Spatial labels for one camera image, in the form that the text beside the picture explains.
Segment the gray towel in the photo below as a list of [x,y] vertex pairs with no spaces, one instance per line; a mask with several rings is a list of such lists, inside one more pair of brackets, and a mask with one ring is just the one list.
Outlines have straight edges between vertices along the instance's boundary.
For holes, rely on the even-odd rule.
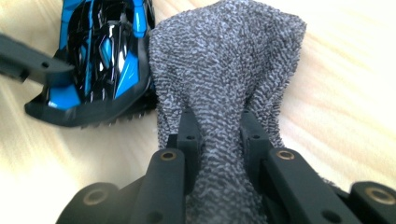
[[305,23],[249,0],[220,1],[160,22],[150,40],[160,149],[189,106],[205,142],[187,200],[188,223],[265,223],[261,198],[241,157],[244,108],[275,147],[283,92],[296,70]]

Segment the textured gray fabric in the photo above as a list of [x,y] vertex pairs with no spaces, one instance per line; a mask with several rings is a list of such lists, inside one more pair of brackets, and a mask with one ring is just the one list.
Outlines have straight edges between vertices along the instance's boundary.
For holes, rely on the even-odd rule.
[[305,23],[248,0],[220,1],[160,22],[150,40],[160,149],[192,108],[205,142],[202,167],[187,201],[189,223],[264,223],[260,196],[241,158],[239,122],[254,112],[282,147],[283,92],[299,60]]

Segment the wood grain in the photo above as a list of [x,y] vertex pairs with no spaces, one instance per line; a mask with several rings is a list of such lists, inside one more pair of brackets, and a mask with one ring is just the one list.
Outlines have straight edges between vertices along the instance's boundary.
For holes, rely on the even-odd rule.
[[[154,0],[157,22],[215,0]],[[396,189],[396,16],[389,1],[262,1],[308,23],[298,70],[279,117],[281,135],[324,177]],[[0,32],[52,55],[61,0],[0,1]],[[157,149],[155,112],[112,127],[65,129],[31,119],[40,92],[0,77],[0,223],[54,223],[81,188],[120,188]]]

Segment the blue and black object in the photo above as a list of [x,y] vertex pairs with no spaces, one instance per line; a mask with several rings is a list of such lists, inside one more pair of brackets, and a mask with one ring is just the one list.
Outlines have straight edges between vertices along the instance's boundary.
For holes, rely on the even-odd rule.
[[27,114],[65,127],[96,125],[155,108],[150,0],[64,0],[59,49],[49,58],[0,35],[0,73],[43,91]]

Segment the black robot arm part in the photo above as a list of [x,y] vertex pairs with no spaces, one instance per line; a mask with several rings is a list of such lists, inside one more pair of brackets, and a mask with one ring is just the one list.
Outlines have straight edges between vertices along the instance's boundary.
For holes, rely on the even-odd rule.
[[[273,148],[247,110],[240,130],[247,174],[262,195],[268,223],[396,223],[394,189],[360,182],[347,194],[323,182],[298,152]],[[185,196],[200,167],[201,145],[195,116],[187,109],[179,133],[152,156],[145,176],[120,190],[107,183],[82,189],[57,224],[185,223]]]

